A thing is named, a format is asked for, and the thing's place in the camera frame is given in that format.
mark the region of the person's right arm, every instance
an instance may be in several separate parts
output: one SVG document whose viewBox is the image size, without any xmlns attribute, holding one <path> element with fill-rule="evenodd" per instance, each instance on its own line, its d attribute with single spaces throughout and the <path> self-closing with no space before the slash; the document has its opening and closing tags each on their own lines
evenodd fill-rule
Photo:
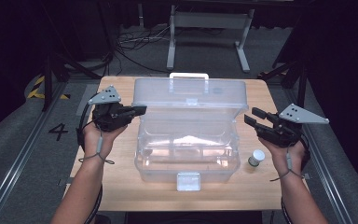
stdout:
<svg viewBox="0 0 358 224">
<path fill-rule="evenodd" d="M 288 172 L 286 152 L 287 148 L 278 147 L 267 140 L 259 138 L 260 142 L 271 152 L 272 161 L 278 176 L 281 176 L 282 200 L 289 217 L 294 223 L 327 223 L 324 215 L 306 188 L 301 174 L 301 162 L 305 155 L 305 148 L 300 141 L 289 147 L 293 172 Z"/>
</svg>

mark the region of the forearm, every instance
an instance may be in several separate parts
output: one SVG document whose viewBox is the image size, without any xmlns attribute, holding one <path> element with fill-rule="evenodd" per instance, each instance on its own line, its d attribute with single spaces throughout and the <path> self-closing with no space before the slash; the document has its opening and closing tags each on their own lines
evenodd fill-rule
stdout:
<svg viewBox="0 0 358 224">
<path fill-rule="evenodd" d="M 99 157 L 85 160 L 58 207 L 52 223 L 84 223 L 98 197 L 103 179 Z"/>
<path fill-rule="evenodd" d="M 327 223 L 303 180 L 294 174 L 281 179 L 282 199 L 294 223 Z"/>
</svg>

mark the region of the gray floor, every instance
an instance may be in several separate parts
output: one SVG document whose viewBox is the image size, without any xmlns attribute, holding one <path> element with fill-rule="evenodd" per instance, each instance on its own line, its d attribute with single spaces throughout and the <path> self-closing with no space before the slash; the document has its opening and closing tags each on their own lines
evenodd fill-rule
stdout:
<svg viewBox="0 0 358 224">
<path fill-rule="evenodd" d="M 132 27 L 131 30 L 123 32 L 140 29 Z M 211 35 L 210 32 L 197 30 L 183 31 L 176 37 L 177 50 L 173 72 L 202 72 L 209 74 L 211 78 L 256 78 L 260 72 L 272 69 L 272 63 L 290 32 L 290 29 L 252 29 L 245 44 L 251 72 L 244 74 L 233 47 L 234 41 L 240 36 L 239 32 L 223 31 L 219 35 Z M 115 76 L 121 70 L 119 76 L 166 77 L 171 72 L 165 69 L 167 52 L 168 41 L 165 39 L 125 52 L 127 57 L 154 70 L 146 69 L 116 54 L 118 58 L 111 62 L 109 75 Z M 103 69 L 95 72 L 101 74 Z M 284 90 L 276 84 L 279 80 L 278 77 L 273 78 L 268 82 L 268 87 L 278 110 L 282 110 L 293 102 L 296 87 Z M 24 91 L 25 95 L 33 85 L 34 83 L 30 83 L 29 88 Z M 64 84 L 62 92 L 70 94 L 70 99 L 57 100 L 48 116 L 41 113 L 43 100 L 32 98 L 0 123 L 1 186 L 7 174 L 10 174 L 10 167 L 24 151 L 34 125 L 40 118 L 45 121 L 35 141 L 27 145 L 30 146 L 28 157 L 18 175 L 13 177 L 12 188 L 7 189 L 6 197 L 1 198 L 0 223 L 49 222 L 64 191 L 60 181 L 69 176 L 76 155 L 75 127 L 80 120 L 79 111 L 84 107 L 84 100 L 90 98 L 97 86 L 98 80 L 91 80 L 82 74 L 72 74 L 69 82 Z M 323 114 L 310 85 L 307 88 L 305 107 L 316 114 Z M 64 133 L 57 141 L 58 135 L 48 131 L 59 124 L 64 125 L 68 133 Z M 305 172 L 312 176 L 307 180 L 310 192 L 330 223 L 358 223 L 358 175 L 352 169 L 329 125 L 308 127 L 314 145 L 319 148 L 324 162 L 328 164 L 328 174 L 333 177 L 334 187 L 340 198 L 332 198 L 332 195 L 337 195 L 326 192 L 326 189 L 330 189 L 324 183 L 324 174 L 317 169 L 320 161 L 316 161 L 314 157 L 305 169 Z M 343 201 L 345 207 L 337 210 L 337 201 Z M 339 212 L 342 211 L 346 213 L 344 217 L 349 217 L 349 220 L 341 219 L 342 214 Z M 124 223 L 125 213 L 101 212 L 110 216 L 113 223 Z M 274 223 L 285 223 L 280 211 L 275 211 L 274 214 Z M 271 211 L 263 212 L 263 223 L 269 223 L 270 215 Z"/>
</svg>

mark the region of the white handle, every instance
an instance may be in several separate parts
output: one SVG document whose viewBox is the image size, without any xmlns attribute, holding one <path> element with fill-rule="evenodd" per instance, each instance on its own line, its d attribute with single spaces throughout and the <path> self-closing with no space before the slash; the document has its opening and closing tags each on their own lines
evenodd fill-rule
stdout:
<svg viewBox="0 0 358 224">
<path fill-rule="evenodd" d="M 206 73 L 170 73 L 170 78 L 174 77 L 203 77 L 209 79 L 209 76 Z"/>
</svg>

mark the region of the human hand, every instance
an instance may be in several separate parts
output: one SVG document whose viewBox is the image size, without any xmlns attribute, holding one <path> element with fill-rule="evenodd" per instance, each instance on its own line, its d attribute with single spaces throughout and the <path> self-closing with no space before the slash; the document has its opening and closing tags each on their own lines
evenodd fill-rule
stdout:
<svg viewBox="0 0 358 224">
<path fill-rule="evenodd" d="M 284 175 L 288 171 L 286 154 L 287 154 L 287 147 L 278 147 L 269 141 L 258 138 L 258 140 L 269 150 L 272 155 L 272 161 L 274 163 L 275 169 L 278 172 L 278 175 Z M 292 159 L 292 170 L 296 174 L 301 174 L 301 162 L 303 157 L 305 156 L 305 148 L 301 141 L 298 141 L 294 146 L 289 147 L 290 157 Z"/>
<path fill-rule="evenodd" d="M 87 125 L 84 128 L 85 157 L 92 156 L 97 152 L 98 141 L 102 137 L 103 144 L 100 155 L 105 160 L 112 151 L 113 142 L 126 128 L 127 126 L 124 126 L 108 133 L 98 129 L 94 122 Z"/>
</svg>

